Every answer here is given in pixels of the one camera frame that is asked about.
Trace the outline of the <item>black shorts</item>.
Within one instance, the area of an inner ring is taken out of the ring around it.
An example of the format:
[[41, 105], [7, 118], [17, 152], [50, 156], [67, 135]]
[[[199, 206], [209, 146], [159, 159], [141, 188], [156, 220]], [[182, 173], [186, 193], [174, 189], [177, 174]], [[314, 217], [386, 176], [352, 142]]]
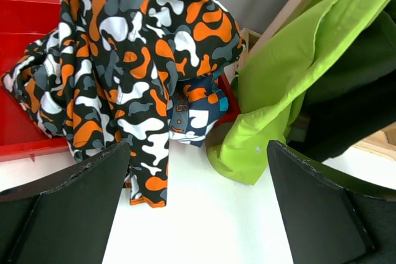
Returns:
[[289, 146], [323, 162], [395, 122], [395, 85], [366, 86], [308, 108], [309, 125], [303, 142]]

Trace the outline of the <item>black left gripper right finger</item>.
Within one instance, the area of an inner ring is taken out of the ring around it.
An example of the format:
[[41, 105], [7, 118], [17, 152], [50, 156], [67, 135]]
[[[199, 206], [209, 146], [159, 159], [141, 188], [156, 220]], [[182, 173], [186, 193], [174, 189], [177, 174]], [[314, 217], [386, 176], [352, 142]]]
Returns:
[[294, 263], [395, 263], [395, 190], [271, 140], [270, 174]]

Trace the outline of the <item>blue patterned shorts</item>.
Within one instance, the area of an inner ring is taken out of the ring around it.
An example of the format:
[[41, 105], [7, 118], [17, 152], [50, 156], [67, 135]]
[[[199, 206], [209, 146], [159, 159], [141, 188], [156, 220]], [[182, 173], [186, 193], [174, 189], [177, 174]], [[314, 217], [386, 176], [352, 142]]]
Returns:
[[229, 108], [225, 92], [219, 88], [221, 73], [179, 80], [168, 104], [170, 139], [201, 147], [214, 125]]

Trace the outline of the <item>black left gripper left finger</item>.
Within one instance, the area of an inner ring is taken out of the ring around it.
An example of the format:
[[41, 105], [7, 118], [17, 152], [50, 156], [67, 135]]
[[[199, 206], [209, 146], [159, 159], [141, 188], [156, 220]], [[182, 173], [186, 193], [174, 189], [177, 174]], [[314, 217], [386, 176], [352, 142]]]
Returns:
[[1, 263], [101, 263], [130, 158], [112, 145], [1, 192]]

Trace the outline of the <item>orange camouflage shorts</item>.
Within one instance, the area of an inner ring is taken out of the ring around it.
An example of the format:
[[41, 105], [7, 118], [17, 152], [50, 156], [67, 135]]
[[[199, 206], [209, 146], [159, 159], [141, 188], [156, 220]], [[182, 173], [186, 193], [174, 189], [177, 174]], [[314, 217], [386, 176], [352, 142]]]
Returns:
[[126, 142], [131, 205], [166, 205], [167, 107], [179, 80], [236, 62], [245, 43], [218, 0], [60, 0], [57, 27], [1, 85], [75, 160]]

